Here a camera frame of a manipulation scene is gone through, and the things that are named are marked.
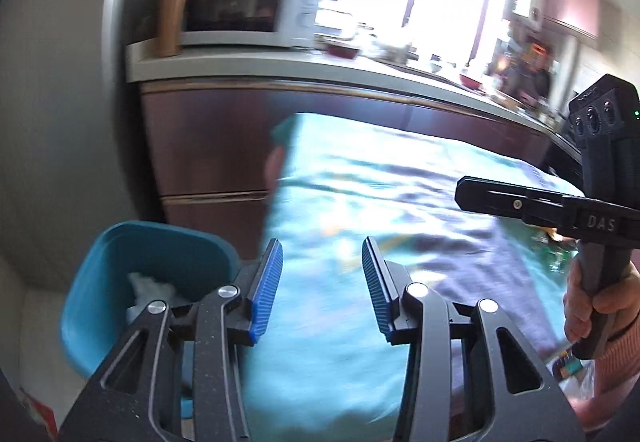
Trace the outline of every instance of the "person's hand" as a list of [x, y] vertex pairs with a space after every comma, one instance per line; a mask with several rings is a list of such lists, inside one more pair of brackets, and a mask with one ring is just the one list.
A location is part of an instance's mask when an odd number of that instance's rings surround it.
[[582, 268], [574, 258], [569, 271], [564, 303], [564, 334], [570, 343], [585, 338], [591, 332], [593, 309], [603, 314], [617, 313], [610, 335], [626, 328], [640, 312], [640, 274], [633, 263], [629, 263], [625, 276], [616, 284], [589, 298], [580, 287]]

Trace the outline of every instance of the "metal screw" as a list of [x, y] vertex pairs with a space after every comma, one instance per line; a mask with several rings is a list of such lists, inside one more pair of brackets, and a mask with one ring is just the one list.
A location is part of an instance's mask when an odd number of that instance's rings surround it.
[[480, 302], [480, 308], [489, 314], [498, 310], [498, 304], [493, 299], [483, 299]]
[[166, 303], [164, 301], [160, 301], [159, 299], [156, 301], [152, 301], [147, 305], [146, 309], [151, 314], [161, 314], [166, 310]]
[[425, 297], [429, 294], [429, 288], [425, 284], [417, 281], [407, 285], [406, 291], [413, 297]]
[[238, 289], [233, 285], [224, 285], [218, 289], [220, 297], [234, 297], [238, 293]]

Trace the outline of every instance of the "blue trash can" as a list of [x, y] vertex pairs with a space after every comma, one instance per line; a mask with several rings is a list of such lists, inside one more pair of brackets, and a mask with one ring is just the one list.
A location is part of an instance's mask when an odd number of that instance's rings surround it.
[[[62, 345], [83, 377], [92, 375], [127, 327], [135, 305], [129, 273], [171, 283], [178, 294], [199, 301], [234, 280], [235, 249], [223, 239], [152, 222], [122, 222], [103, 232], [87, 254], [66, 298], [60, 320]], [[191, 404], [182, 404], [188, 416]]]

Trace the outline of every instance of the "ribbed rubber pad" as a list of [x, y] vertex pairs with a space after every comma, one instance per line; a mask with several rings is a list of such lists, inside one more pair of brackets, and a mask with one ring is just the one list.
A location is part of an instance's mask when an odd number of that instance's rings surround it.
[[252, 302], [249, 337], [251, 337], [254, 344], [258, 342], [258, 339], [260, 339], [262, 334], [267, 330], [271, 307], [273, 306], [273, 300], [276, 297], [278, 283], [280, 282], [280, 275], [282, 274], [283, 260], [282, 245], [278, 242], [269, 254]]
[[376, 315], [378, 328], [386, 336], [390, 332], [391, 300], [380, 278], [380, 273], [373, 260], [367, 241], [362, 242], [362, 269], [367, 279], [367, 287], [373, 304], [373, 312]]

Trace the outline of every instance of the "white countertop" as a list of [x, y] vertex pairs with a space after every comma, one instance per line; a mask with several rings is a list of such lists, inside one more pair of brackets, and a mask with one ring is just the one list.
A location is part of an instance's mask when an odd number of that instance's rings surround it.
[[575, 148], [542, 123], [510, 111], [481, 95], [430, 78], [406, 74], [368, 58], [336, 58], [320, 51], [248, 47], [186, 47], [178, 56], [155, 58], [153, 40], [127, 47], [127, 81], [191, 77], [269, 77], [370, 88], [428, 98], [496, 115], [548, 135], [574, 159]]

